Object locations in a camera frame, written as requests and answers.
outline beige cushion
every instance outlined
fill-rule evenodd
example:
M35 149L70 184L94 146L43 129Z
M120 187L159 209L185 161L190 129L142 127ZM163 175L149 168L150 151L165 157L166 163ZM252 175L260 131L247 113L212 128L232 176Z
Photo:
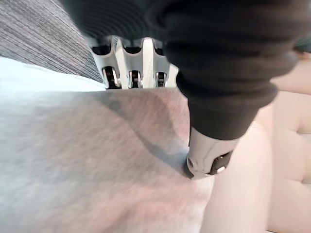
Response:
M274 185L269 230L311 232L311 62L274 80Z

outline gray fabric cloth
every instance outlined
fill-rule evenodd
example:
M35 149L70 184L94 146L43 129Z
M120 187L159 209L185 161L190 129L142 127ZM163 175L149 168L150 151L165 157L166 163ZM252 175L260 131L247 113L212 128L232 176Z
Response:
M0 56L101 80L86 43L57 0L0 1Z

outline white fabric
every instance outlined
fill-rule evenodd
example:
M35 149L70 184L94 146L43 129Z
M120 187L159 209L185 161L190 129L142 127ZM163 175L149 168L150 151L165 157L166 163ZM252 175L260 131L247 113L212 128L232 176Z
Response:
M4 59L0 60L0 69L6 71L6 74L3 72L0 77L7 75L11 79L9 85L5 81L1 82L6 90L8 88L10 91L97 91L102 89L97 83L90 84L89 80L83 78L86 83L74 85L71 79L74 78L73 76L55 74L45 69L42 72L40 67L35 67L34 69L38 68L38 70L34 71L29 65L19 64L22 67L18 71L17 63L11 60L3 61ZM22 77L28 77L29 80L23 80ZM229 168L217 177L211 202L205 211L201 233L264 232L270 200L270 161L272 158L271 142L268 137L271 135L270 115L271 106L259 112L256 122L249 128L232 155Z
M104 86L78 75L0 57L0 89L5 92L104 91Z

